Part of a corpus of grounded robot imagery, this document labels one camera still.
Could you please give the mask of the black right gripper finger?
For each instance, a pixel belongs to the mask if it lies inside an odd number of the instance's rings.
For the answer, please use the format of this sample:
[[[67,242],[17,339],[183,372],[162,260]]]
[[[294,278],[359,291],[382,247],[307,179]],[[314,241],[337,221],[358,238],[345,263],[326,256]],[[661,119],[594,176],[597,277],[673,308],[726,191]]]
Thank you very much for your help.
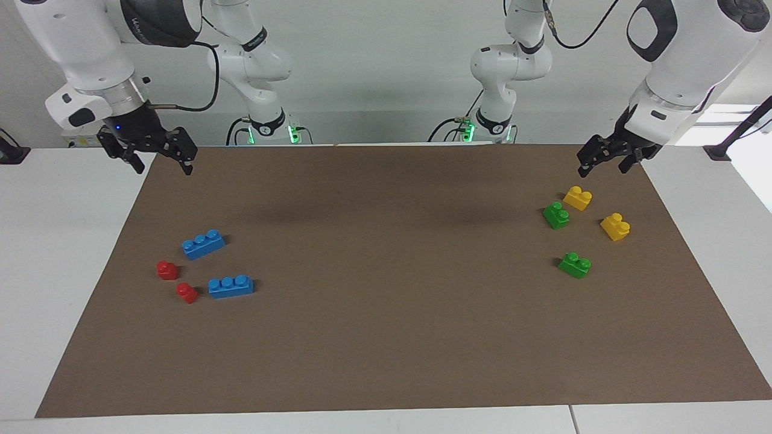
[[[127,146],[123,146],[121,141],[107,130],[99,130],[96,135],[100,145],[111,159],[120,159],[132,167],[138,175],[144,173],[145,165],[137,154]]]
[[[198,148],[184,127],[176,127],[163,134],[162,144],[158,153],[179,163],[186,176],[193,172],[193,162]]]

